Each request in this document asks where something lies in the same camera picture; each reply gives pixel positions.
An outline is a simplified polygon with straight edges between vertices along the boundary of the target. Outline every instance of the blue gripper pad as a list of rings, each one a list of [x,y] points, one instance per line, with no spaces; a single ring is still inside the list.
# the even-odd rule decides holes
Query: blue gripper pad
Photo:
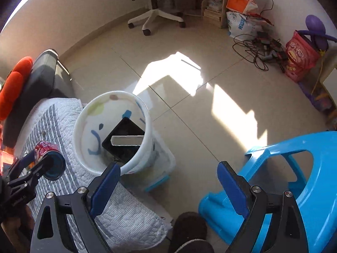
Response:
[[[217,168],[218,179],[225,190],[233,208],[235,209],[235,212],[239,215],[242,215],[246,219],[250,213],[247,207],[247,195],[242,191],[239,184],[235,180],[239,177],[243,177],[236,175],[235,171],[231,167],[230,169],[227,168],[225,163],[228,165],[228,167],[230,167],[227,162],[219,163]]]
[[[96,189],[95,194],[91,198],[91,209],[89,212],[92,219],[95,219],[96,216],[103,213],[120,176],[121,168],[119,165],[115,164]]]

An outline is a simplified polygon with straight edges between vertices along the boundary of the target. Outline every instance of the baseboard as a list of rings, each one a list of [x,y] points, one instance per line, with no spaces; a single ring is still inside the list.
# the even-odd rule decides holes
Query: baseboard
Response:
[[[132,19],[134,17],[137,17],[144,12],[148,11],[146,8],[140,8],[135,11],[129,12],[123,16],[120,16],[111,22],[101,26],[100,28],[94,30],[93,32],[89,33],[87,36],[83,37],[81,40],[79,40],[76,44],[74,44],[71,48],[69,48],[67,51],[65,51],[63,54],[59,55],[60,61],[64,61],[66,58],[71,56],[74,52],[76,52],[79,48],[86,45],[88,42],[92,41],[99,35],[103,34],[104,32],[110,30],[111,28],[117,26],[118,24],[128,21],[129,19]]]

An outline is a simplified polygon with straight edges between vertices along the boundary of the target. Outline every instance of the black square object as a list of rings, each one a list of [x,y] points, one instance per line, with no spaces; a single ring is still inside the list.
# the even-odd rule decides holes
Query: black square object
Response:
[[[115,146],[111,144],[111,137],[144,134],[145,132],[138,125],[132,122],[128,117],[124,117],[102,142],[102,147],[113,156],[119,158],[122,163],[126,164],[136,154],[140,146]]]

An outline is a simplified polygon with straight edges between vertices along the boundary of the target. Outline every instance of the white bucket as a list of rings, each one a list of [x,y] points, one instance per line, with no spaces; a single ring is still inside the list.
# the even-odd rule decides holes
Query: white bucket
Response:
[[[123,117],[130,118],[145,134],[134,157],[121,167],[121,175],[139,172],[155,159],[152,120],[146,105],[134,94],[111,91],[93,99],[75,123],[72,134],[74,154],[88,173],[100,176],[112,162],[102,142]]]

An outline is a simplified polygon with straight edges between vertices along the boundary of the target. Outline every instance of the blue stool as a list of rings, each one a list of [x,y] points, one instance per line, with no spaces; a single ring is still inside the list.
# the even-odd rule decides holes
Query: blue stool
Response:
[[[309,151],[313,167],[308,182],[292,154]],[[263,148],[251,149],[251,156],[238,175],[248,182],[267,158],[282,155],[297,176],[289,183],[289,190],[297,197],[306,230],[309,252],[320,253],[337,229],[337,132],[321,132],[296,137]],[[199,204],[199,213],[218,235],[230,244],[238,232],[243,217],[238,215],[224,191],[210,193]],[[263,221],[260,235],[253,248],[261,250],[269,227],[271,215]]]

